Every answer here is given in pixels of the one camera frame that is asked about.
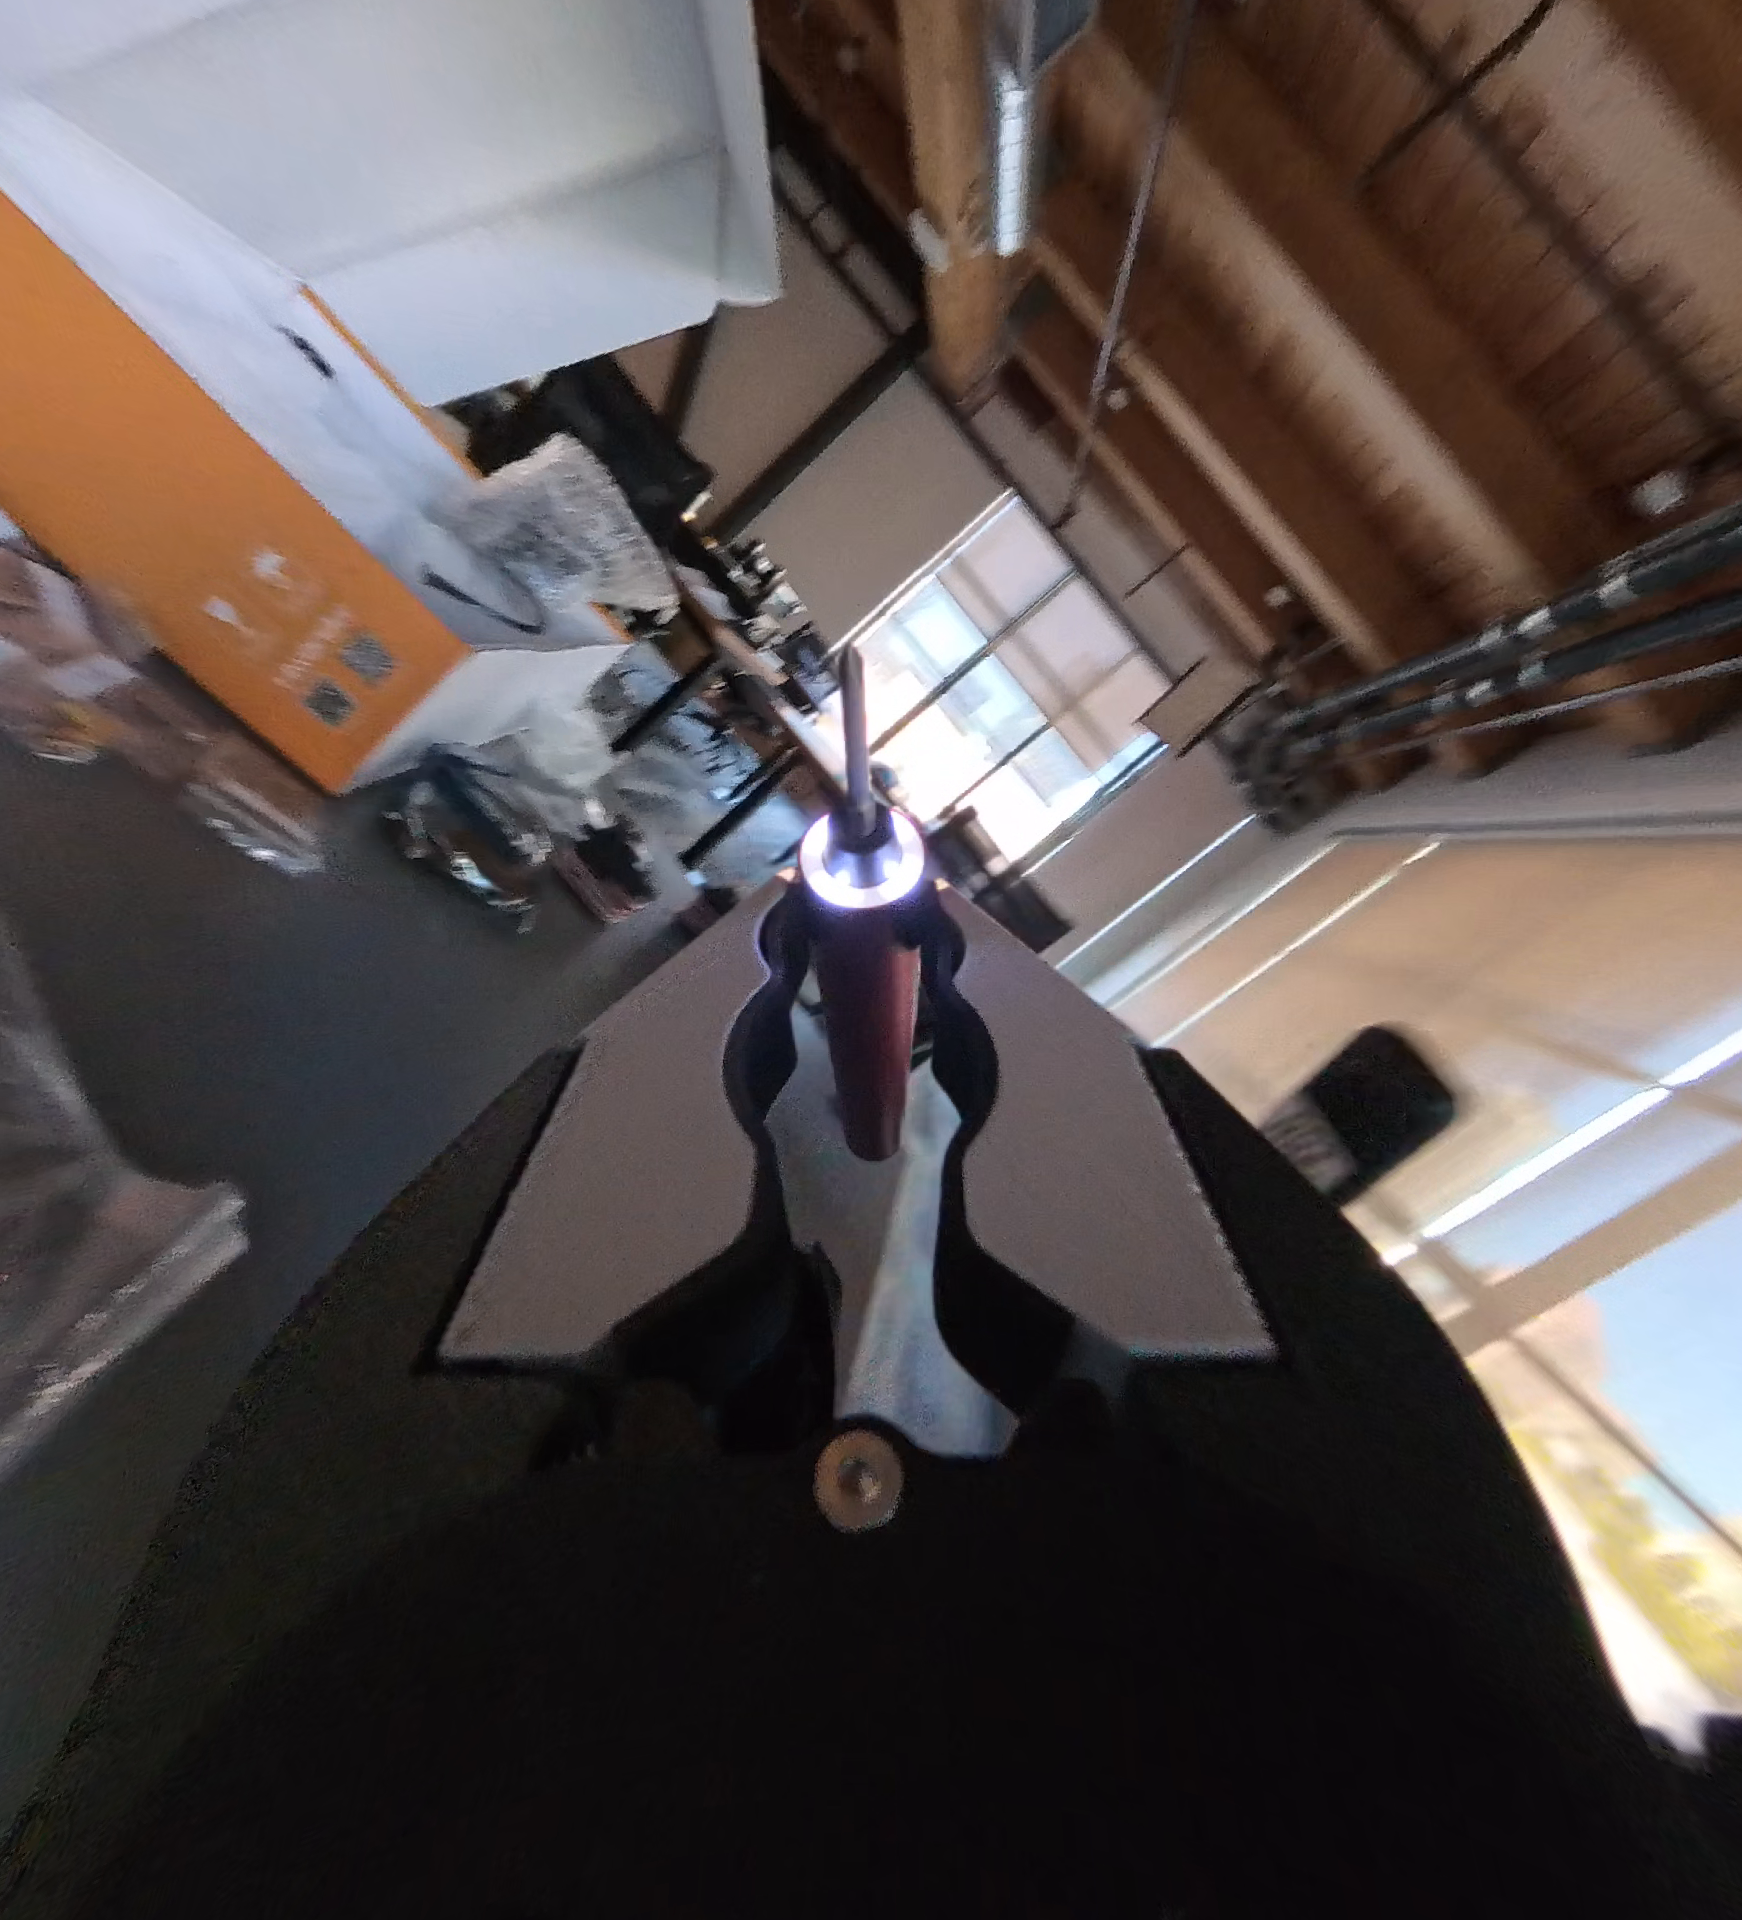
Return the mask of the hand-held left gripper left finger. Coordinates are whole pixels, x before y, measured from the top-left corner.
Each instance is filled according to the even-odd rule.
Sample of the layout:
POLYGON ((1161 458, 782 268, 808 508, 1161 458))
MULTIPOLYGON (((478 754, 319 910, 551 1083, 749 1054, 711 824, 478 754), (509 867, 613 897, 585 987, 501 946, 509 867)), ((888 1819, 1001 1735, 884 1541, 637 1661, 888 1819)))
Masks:
POLYGON ((767 1125, 808 957, 796 888, 765 885, 587 1026, 435 1369, 542 1375, 598 1410, 659 1384, 735 1452, 833 1421, 838 1282, 795 1241, 767 1125))

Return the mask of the white foam sheet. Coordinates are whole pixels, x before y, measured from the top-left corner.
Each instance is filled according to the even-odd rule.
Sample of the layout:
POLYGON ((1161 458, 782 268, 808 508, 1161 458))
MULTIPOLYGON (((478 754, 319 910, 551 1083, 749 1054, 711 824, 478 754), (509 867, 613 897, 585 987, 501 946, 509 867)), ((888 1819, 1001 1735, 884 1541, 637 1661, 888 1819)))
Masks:
POLYGON ((111 1138, 0 916, 0 1485, 247 1244, 237 1188, 111 1138))

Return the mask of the bubble wrap bundle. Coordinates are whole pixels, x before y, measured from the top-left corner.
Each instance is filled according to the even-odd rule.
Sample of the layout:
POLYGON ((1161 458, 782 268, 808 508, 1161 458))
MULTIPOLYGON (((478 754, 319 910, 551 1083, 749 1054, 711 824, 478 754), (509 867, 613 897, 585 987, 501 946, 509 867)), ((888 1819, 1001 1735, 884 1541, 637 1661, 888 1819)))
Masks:
POLYGON ((670 561, 610 468, 569 431, 469 483, 435 523, 533 613, 595 608, 665 623, 681 612, 670 561))

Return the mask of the black part in plastic bag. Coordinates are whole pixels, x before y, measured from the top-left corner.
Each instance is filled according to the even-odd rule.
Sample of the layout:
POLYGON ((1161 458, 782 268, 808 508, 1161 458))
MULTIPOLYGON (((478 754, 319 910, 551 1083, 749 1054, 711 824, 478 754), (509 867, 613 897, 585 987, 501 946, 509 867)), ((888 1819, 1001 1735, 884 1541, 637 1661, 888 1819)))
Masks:
POLYGON ((457 746, 430 746, 390 781, 378 826, 407 862, 527 931, 540 912, 551 837, 509 781, 457 746))

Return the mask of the pile of small screw bags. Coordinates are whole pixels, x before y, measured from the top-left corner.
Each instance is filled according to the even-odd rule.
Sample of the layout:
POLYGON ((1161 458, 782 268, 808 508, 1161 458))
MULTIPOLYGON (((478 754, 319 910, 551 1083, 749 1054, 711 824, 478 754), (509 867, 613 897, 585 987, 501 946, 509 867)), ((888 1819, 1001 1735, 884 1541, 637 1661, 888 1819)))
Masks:
POLYGON ((247 859, 325 864, 325 800, 163 658, 128 599, 0 504, 0 733, 50 762, 114 759, 247 859))

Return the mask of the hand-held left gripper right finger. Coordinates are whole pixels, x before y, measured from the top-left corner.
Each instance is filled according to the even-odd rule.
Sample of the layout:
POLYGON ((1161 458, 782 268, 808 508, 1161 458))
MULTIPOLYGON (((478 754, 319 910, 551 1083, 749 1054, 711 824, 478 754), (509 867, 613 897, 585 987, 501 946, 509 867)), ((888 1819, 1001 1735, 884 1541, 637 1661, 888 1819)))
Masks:
POLYGON ((935 1325, 1025 1419, 1068 1381, 1261 1366, 1277 1339, 1124 1024, 963 894, 929 909, 935 1325))

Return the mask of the black ceiling pipe bundle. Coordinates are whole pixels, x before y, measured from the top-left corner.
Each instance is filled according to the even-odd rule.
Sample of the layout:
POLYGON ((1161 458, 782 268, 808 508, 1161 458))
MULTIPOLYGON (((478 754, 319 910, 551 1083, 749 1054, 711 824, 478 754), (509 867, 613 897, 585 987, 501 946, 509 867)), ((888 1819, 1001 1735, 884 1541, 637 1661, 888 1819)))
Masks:
POLYGON ((1217 731, 1249 811, 1271 828, 1316 818, 1339 777, 1583 714, 1648 689, 1742 676, 1742 653, 1633 684, 1592 680, 1742 635, 1742 499, 1633 546, 1562 593, 1328 689, 1254 692, 1217 731))

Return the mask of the magenta electric screwdriver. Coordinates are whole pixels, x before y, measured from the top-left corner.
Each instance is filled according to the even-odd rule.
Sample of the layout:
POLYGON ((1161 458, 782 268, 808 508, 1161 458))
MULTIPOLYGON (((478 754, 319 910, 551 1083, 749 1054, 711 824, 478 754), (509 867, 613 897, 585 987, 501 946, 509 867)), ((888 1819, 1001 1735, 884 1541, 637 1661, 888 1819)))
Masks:
POLYGON ((842 795, 806 832, 796 888, 845 1143, 867 1164, 901 1147, 917 1030, 926 843, 882 796, 858 648, 838 661, 842 795))

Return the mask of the dark rounded box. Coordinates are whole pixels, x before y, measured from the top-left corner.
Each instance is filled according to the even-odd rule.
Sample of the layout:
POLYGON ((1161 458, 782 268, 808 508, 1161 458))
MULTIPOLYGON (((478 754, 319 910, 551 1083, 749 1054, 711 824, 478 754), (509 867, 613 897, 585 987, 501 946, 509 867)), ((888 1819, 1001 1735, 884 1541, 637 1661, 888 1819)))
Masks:
POLYGON ((1339 1208, 1360 1199, 1459 1119, 1459 1091, 1415 1039, 1356 1030, 1261 1121, 1261 1133, 1339 1208))

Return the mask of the grey desk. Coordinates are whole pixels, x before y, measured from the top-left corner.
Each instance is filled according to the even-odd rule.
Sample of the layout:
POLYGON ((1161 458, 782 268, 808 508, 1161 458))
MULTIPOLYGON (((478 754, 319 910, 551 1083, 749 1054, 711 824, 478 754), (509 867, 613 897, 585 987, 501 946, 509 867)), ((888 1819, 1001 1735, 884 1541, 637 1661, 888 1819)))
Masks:
POLYGON ((231 1184, 249 1250, 0 1487, 0 1915, 61 1915, 247 1666, 390 1543, 524 1465, 543 1381, 411 1372, 461 1228, 579 1030, 684 944, 689 888, 515 932, 325 816, 271 873, 133 769, 0 736, 0 915, 98 1119, 150 1177, 231 1184))

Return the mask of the orange cardboard box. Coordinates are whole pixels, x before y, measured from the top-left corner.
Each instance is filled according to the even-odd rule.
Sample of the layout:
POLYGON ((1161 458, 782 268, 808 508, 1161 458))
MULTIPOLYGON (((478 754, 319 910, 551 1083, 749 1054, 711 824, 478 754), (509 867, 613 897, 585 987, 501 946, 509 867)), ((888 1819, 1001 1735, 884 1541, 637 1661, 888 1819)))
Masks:
POLYGON ((441 406, 779 290, 752 4, 0 1, 0 504, 329 792, 623 644, 441 406))

